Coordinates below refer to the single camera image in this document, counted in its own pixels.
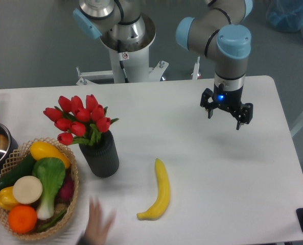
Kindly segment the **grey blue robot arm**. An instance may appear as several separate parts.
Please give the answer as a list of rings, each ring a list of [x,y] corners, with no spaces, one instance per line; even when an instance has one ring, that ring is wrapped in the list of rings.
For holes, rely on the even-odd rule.
[[[252,103],[242,103],[251,33],[242,21],[252,1],[207,1],[209,11],[200,19],[184,18],[176,42],[188,51],[214,61],[213,89],[206,89],[200,105],[209,116],[215,109],[230,113],[238,126],[253,117]],[[108,48],[116,83],[145,82],[149,73],[149,46],[155,39],[153,21],[141,11],[139,1],[79,1],[73,11],[78,27]]]

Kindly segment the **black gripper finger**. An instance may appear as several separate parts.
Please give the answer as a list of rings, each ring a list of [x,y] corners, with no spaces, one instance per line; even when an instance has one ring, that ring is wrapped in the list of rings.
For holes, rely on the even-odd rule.
[[[209,99],[213,98],[214,93],[206,88],[201,95],[200,106],[207,112],[207,118],[211,119],[213,111],[218,108],[218,103],[216,101],[209,102]]]
[[[241,104],[239,109],[234,113],[234,118],[237,120],[236,130],[244,124],[249,124],[253,118],[253,104]]]

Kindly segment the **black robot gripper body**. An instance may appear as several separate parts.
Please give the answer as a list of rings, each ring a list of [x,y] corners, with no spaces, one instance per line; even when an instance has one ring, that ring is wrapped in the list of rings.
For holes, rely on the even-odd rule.
[[[208,109],[208,115],[212,115],[216,108],[229,112],[231,115],[238,115],[242,104],[243,86],[244,78],[235,80],[215,78],[214,93],[211,96],[213,101],[211,108]]]

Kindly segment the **blurred human hand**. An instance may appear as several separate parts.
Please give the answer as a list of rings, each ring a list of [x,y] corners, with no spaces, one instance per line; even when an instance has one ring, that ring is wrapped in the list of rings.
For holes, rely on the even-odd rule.
[[[106,244],[107,236],[115,221],[116,213],[113,212],[103,223],[103,211],[100,201],[89,199],[89,217],[84,233],[76,244]]]

